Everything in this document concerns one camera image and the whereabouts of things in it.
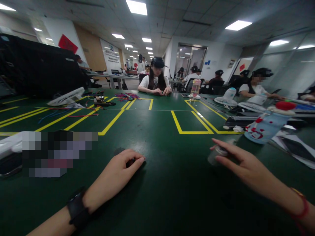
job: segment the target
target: glass door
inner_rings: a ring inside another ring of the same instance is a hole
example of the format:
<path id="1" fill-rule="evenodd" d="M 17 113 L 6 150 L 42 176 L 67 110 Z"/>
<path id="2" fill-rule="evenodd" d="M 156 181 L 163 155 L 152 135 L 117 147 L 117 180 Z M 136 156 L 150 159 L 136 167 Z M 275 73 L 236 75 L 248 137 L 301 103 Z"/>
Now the glass door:
<path id="1" fill-rule="evenodd" d="M 206 51 L 206 47 L 179 44 L 174 74 L 176 75 L 181 67 L 184 68 L 184 76 L 190 74 L 190 68 L 193 66 L 202 69 Z"/>

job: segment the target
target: green workbench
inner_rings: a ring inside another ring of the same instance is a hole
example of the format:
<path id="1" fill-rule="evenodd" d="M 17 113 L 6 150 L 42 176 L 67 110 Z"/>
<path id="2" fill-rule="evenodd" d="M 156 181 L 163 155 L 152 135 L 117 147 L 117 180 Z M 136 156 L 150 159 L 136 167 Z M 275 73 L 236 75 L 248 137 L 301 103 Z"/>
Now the green workbench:
<path id="1" fill-rule="evenodd" d="M 116 106 L 94 113 L 74 110 L 38 121 L 51 113 L 47 100 L 5 99 L 0 110 L 0 135 L 8 132 L 98 132 L 98 148 L 75 160 L 60 178 L 27 178 L 20 172 L 0 179 L 0 235 L 25 235 L 61 209 L 81 186 L 90 186 L 117 148 L 132 148 L 146 163 L 128 185 L 102 206 L 80 235 L 292 235 L 298 229 L 272 202 L 256 195 L 229 170 L 212 167 L 207 157 L 211 138 L 236 139 L 288 186 L 315 203 L 315 173 L 269 144 L 258 145 L 223 129 L 229 113 L 206 101 L 185 101 L 179 93 L 159 97 L 138 91 L 141 100 L 119 102 L 122 90 L 106 90 L 105 100 Z M 213 102 L 210 95 L 207 101 Z M 93 102 L 84 98 L 87 106 Z M 297 135 L 315 148 L 314 127 Z"/>

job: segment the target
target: desk fan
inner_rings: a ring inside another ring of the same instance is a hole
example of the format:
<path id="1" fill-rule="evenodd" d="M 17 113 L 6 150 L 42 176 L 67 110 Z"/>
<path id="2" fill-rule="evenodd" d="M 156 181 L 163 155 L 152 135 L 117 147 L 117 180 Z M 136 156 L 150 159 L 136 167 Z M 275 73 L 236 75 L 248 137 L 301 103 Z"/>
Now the desk fan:
<path id="1" fill-rule="evenodd" d="M 225 92 L 223 97 L 217 97 L 214 99 L 214 101 L 217 103 L 223 104 L 223 105 L 230 106 L 230 107 L 236 107 L 237 102 L 233 100 L 233 98 L 235 97 L 235 94 L 236 94 L 236 89 L 235 88 L 229 88 Z"/>
<path id="2" fill-rule="evenodd" d="M 65 95 L 62 95 L 52 101 L 50 101 L 49 103 L 47 103 L 47 105 L 50 106 L 62 106 L 62 105 L 69 105 L 74 103 L 75 101 L 73 100 L 75 97 L 79 100 L 82 97 L 82 94 L 84 93 L 84 88 L 80 87 L 77 88 L 76 90 L 73 90 L 69 93 L 66 93 Z"/>
<path id="3" fill-rule="evenodd" d="M 238 104 L 239 107 L 246 108 L 247 110 L 263 113 L 266 108 L 263 107 L 263 103 L 267 100 L 267 96 L 262 93 L 251 97 L 247 102 L 241 102 Z"/>

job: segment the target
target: red cap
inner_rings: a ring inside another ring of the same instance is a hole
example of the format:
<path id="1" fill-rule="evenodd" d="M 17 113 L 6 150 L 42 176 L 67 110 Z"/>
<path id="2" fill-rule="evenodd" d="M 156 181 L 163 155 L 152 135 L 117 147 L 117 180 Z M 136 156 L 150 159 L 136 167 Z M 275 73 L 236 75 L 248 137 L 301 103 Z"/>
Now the red cap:
<path id="1" fill-rule="evenodd" d="M 277 102 L 276 103 L 276 108 L 280 110 L 292 110 L 296 107 L 295 103 L 290 103 L 290 102 Z"/>

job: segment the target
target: black monitor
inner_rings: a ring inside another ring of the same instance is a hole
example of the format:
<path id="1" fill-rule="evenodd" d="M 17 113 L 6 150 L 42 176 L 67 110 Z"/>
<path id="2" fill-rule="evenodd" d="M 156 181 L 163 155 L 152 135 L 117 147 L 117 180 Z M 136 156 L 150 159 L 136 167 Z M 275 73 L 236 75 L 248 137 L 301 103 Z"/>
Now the black monitor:
<path id="1" fill-rule="evenodd" d="M 41 44 L 16 36 L 0 34 L 0 60 L 19 94 L 52 99 L 87 87 L 72 51 Z"/>

